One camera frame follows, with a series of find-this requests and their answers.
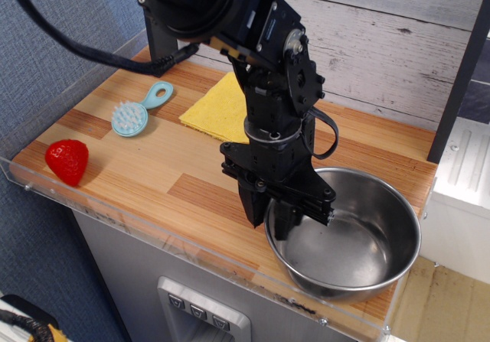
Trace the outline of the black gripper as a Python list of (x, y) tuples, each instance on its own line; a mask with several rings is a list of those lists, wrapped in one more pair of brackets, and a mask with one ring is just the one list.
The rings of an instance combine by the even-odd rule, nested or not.
[(272, 199), (274, 236), (287, 240), (302, 222), (302, 215), (328, 224), (336, 193), (312, 166), (315, 123), (304, 122), (298, 135), (287, 143), (225, 142), (223, 172), (238, 182), (239, 196), (247, 219), (254, 228), (263, 223)]

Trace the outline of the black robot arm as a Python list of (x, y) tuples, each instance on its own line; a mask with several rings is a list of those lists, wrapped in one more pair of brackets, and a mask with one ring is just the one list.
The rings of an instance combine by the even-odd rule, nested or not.
[(242, 89), (248, 143), (225, 142), (223, 171), (235, 178), (248, 220), (260, 225), (270, 201), (274, 235), (285, 240), (303, 217), (332, 218), (335, 191), (315, 172), (315, 123), (324, 78), (309, 57), (300, 16), (284, 0), (141, 0), (167, 34), (228, 57)]

